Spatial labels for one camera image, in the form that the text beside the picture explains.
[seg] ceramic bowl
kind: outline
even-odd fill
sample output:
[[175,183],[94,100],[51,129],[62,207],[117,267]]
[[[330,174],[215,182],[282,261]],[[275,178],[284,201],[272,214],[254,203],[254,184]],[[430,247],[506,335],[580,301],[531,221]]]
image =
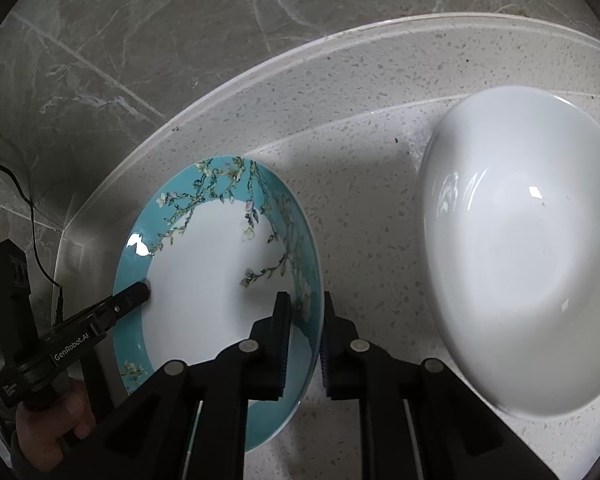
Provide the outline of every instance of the ceramic bowl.
[[113,333],[129,392],[171,359],[211,360],[270,316],[276,293],[294,302],[286,385],[249,406],[246,449],[289,420],[314,371],[324,294],[308,221],[287,186],[260,163],[217,156],[189,166],[145,206],[122,251],[114,293],[148,280],[151,299]]
[[472,385],[526,418],[600,394],[600,126],[562,98],[493,88],[437,127],[419,244],[443,338]]

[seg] black cable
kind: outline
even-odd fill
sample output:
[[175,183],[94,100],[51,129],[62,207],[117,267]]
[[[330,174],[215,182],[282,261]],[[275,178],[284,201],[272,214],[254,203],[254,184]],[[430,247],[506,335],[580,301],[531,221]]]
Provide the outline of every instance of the black cable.
[[62,322],[62,306],[64,304],[64,299],[62,298],[62,285],[60,285],[58,282],[56,282],[56,280],[54,280],[45,270],[45,267],[42,266],[42,263],[40,262],[40,256],[38,256],[38,247],[36,246],[36,223],[34,222],[34,205],[33,205],[33,199],[32,198],[27,198],[22,190],[22,187],[20,186],[20,183],[18,182],[18,179],[16,178],[16,176],[13,174],[13,171],[11,171],[9,168],[3,166],[0,164],[0,171],[3,173],[6,173],[11,180],[13,180],[13,183],[16,186],[16,189],[18,190],[18,193],[20,194],[20,196],[22,197],[22,199],[27,203],[27,205],[29,205],[29,210],[31,211],[31,238],[32,238],[32,242],[33,242],[33,253],[36,256],[36,263],[38,264],[38,267],[40,268],[40,270],[42,271],[42,274],[45,275],[45,278],[48,279],[53,285],[55,285],[58,288],[58,304],[56,305],[56,321],[54,324],[58,324],[59,322]]

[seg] tile grout line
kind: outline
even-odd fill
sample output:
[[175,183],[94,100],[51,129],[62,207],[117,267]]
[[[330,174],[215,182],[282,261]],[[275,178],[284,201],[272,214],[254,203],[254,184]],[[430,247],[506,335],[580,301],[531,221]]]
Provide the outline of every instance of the tile grout line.
[[23,23],[27,27],[29,27],[31,30],[35,31],[35,33],[37,33],[40,36],[42,36],[43,38],[46,38],[49,41],[51,41],[53,44],[55,44],[56,46],[58,46],[59,48],[61,48],[62,50],[64,50],[66,53],[68,53],[71,56],[75,57],[75,59],[77,59],[80,63],[82,63],[83,65],[85,65],[88,68],[90,68],[91,70],[93,70],[96,74],[98,74],[99,76],[101,76],[103,79],[105,79],[107,82],[109,82],[110,84],[112,84],[116,88],[122,90],[129,97],[131,97],[132,99],[134,99],[136,102],[140,103],[142,106],[144,106],[145,108],[147,108],[152,113],[158,115],[159,117],[161,117],[163,119],[166,119],[166,116],[163,113],[160,113],[158,110],[156,110],[154,107],[152,107],[148,102],[144,101],[144,99],[142,99],[138,95],[134,94],[129,88],[127,88],[126,86],[124,86],[121,82],[117,81],[116,79],[112,78],[109,74],[107,74],[103,70],[99,69],[91,61],[87,60],[84,56],[82,56],[81,54],[79,54],[75,50],[69,48],[68,46],[66,46],[61,41],[59,41],[56,38],[54,38],[52,35],[48,34],[44,30],[40,29],[34,23],[30,22],[26,18],[24,18],[21,15],[19,15],[17,12],[12,12],[11,16],[13,16],[16,20],[18,20],[19,22]]
[[[10,209],[9,207],[5,206],[4,204],[0,204],[0,209],[4,209],[7,213],[11,213],[14,214],[16,216],[19,216],[20,218],[25,219],[27,222],[31,222],[31,217],[30,216],[26,216],[25,214],[19,212],[19,211],[15,211],[13,209]],[[62,233],[64,232],[64,228],[63,229],[59,229],[58,225],[52,226],[49,224],[46,224],[44,222],[41,222],[40,220],[36,220],[36,218],[33,219],[34,223],[36,225],[39,225],[40,227],[44,227],[45,229],[50,229],[51,231],[55,231],[57,233]]]

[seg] blue floral plate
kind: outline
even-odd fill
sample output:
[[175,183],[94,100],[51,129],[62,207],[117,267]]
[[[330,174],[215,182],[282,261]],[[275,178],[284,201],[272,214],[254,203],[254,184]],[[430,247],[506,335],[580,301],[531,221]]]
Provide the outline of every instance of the blue floral plate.
[[315,368],[324,313],[314,236],[288,187],[263,165],[216,156],[189,166],[145,206],[122,251],[114,293],[147,280],[151,299],[116,325],[128,392],[170,359],[213,359],[270,316],[279,290],[294,303],[286,386],[249,406],[246,450],[279,432]]

